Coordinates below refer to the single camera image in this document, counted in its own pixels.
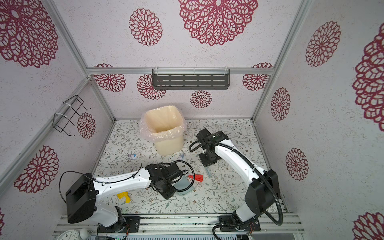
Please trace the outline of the red paper scrap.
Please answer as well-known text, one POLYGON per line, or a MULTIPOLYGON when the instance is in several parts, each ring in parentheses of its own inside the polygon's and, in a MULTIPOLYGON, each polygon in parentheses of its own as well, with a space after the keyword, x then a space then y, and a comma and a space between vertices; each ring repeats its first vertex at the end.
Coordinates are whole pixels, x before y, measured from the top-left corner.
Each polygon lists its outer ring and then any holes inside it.
POLYGON ((203 182, 204 181, 204 176, 203 175, 188 175, 190 179, 195 179, 197 182, 203 182))

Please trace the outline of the teal plastic dustpan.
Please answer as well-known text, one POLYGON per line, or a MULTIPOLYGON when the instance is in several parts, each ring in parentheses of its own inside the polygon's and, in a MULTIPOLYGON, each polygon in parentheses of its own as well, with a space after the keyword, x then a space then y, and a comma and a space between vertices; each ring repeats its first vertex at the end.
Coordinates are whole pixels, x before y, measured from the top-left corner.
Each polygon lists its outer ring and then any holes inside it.
MULTIPOLYGON (((187 188, 188 186, 190 185, 190 181, 188 180, 188 178, 186 178, 185 176, 183 176, 181 178, 181 180, 179 180, 177 183, 175 183, 173 186, 178 189, 178 190, 182 190, 182 189, 185 189, 187 188)), ((191 186, 188 190, 186 191, 183 191, 183 192, 177 192, 178 195, 180 196, 185 196, 186 194, 192 192, 193 190, 195 190, 195 187, 194 186, 191 186)))

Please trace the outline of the beige trash bin with liner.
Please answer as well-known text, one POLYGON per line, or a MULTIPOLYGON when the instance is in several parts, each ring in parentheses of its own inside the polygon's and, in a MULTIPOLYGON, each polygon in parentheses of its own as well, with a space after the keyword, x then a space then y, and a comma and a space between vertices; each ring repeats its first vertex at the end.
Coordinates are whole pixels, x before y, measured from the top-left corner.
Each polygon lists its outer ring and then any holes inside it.
POLYGON ((175 106, 150 110, 140 120, 142 138, 153 143, 161 156, 174 154, 183 148, 186 128, 185 118, 175 106))

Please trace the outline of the teal hand brush white bristles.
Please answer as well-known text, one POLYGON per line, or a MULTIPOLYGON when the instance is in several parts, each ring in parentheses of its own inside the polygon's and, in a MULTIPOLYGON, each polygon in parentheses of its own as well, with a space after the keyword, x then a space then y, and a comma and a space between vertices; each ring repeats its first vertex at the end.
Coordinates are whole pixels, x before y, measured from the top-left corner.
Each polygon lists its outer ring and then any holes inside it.
POLYGON ((205 172, 206 172, 208 178, 211 178, 212 176, 211 176, 209 169, 207 167, 204 167, 204 169, 205 169, 205 172))

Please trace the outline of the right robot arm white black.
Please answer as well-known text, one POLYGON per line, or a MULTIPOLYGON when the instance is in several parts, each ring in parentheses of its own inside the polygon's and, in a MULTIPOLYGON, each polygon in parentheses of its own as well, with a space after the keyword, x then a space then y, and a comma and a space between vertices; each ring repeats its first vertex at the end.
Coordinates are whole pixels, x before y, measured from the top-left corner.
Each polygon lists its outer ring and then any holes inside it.
POLYGON ((199 155, 204 167, 211 166, 219 160, 227 162, 243 179, 247 187, 245 202, 231 216, 220 216, 219 224, 212 229, 221 232, 259 231, 258 218, 266 215, 272 223, 281 226, 284 213, 280 203, 281 193, 278 175, 273 170, 265 170, 249 160, 221 131, 211 133, 202 129, 197 133, 197 140, 189 146, 189 152, 197 149, 204 152, 199 155))

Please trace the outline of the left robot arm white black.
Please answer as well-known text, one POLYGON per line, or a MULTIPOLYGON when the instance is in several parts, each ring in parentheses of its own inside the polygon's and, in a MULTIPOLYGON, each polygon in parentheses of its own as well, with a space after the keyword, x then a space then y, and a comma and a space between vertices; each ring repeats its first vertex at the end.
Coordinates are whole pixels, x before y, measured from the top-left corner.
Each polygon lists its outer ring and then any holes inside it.
POLYGON ((179 160, 141 166, 135 172, 111 177, 96 178, 91 173, 79 175, 66 193, 61 194, 67 206, 67 221, 69 224, 96 223, 99 233, 135 232, 135 225, 123 216, 121 208, 105 204, 105 198, 151 188, 169 200, 176 192, 191 190, 196 179, 193 167, 179 160), (179 163, 187 166, 188 170, 180 170, 179 163))

